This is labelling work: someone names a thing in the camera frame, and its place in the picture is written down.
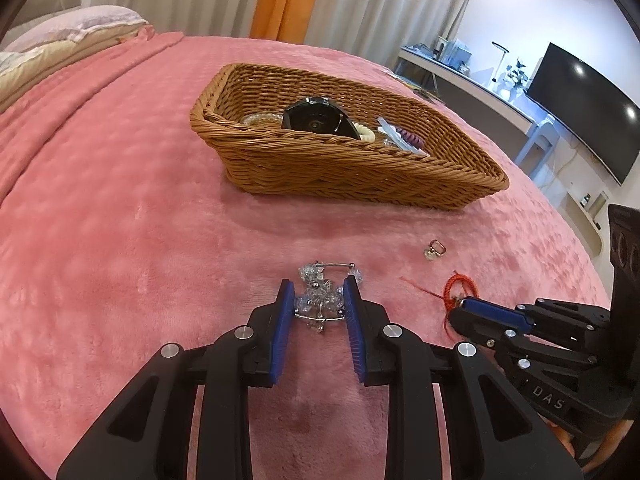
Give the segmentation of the right hand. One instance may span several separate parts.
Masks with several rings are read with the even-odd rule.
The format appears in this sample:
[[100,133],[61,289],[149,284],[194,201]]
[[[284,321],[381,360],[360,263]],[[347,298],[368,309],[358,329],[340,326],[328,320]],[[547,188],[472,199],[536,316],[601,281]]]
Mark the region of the right hand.
[[[570,456],[574,457],[574,438],[566,430],[559,427],[558,425],[555,425],[554,422],[550,422],[550,420],[547,420],[546,424],[551,429],[552,434],[554,434],[555,437],[557,437],[558,440],[562,443],[564,448],[567,450],[567,453],[570,454]],[[614,455],[615,451],[623,442],[623,440],[626,439],[627,434],[629,434],[632,426],[634,426],[633,420],[623,419],[618,422],[603,438],[602,442],[597,448],[597,451],[594,452],[593,456],[590,457],[590,460],[582,465],[582,473],[585,476],[587,474],[591,474],[593,471],[607,462]]]

